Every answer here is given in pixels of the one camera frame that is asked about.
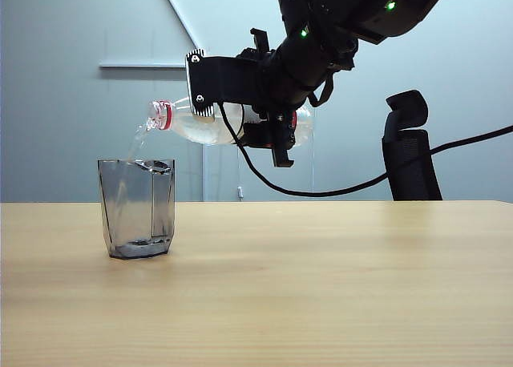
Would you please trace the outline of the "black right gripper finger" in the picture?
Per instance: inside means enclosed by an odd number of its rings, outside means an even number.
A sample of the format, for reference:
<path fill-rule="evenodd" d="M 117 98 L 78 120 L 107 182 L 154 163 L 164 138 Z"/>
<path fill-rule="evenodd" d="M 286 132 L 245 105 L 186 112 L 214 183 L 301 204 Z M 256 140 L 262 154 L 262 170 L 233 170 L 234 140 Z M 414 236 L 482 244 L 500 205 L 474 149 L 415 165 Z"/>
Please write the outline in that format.
<path fill-rule="evenodd" d="M 259 62 L 247 58 L 205 56 L 192 50 L 185 56 L 188 96 L 194 116 L 213 116 L 218 103 L 264 104 Z"/>
<path fill-rule="evenodd" d="M 243 123 L 242 145 L 245 147 L 275 147 L 277 125 L 268 120 L 260 123 Z"/>

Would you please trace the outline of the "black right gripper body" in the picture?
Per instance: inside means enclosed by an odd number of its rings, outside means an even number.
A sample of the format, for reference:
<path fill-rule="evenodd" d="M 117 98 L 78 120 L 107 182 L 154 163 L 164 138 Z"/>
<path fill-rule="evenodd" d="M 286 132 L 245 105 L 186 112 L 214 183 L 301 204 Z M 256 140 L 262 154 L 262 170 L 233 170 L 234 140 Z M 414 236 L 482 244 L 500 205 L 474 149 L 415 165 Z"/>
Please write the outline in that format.
<path fill-rule="evenodd" d="M 292 167 L 293 161 L 288 151 L 297 143 L 297 108 L 303 102 L 289 99 L 293 89 L 292 81 L 283 70 L 278 50 L 269 48 L 267 32 L 252 28 L 255 46 L 243 50 L 239 56 L 259 62 L 259 84 L 264 94 L 261 106 L 245 106 L 243 123 L 260 123 L 268 120 L 277 125 L 277 141 L 275 147 L 254 147 L 269 149 L 275 167 Z M 243 123 L 240 137 L 242 140 Z"/>

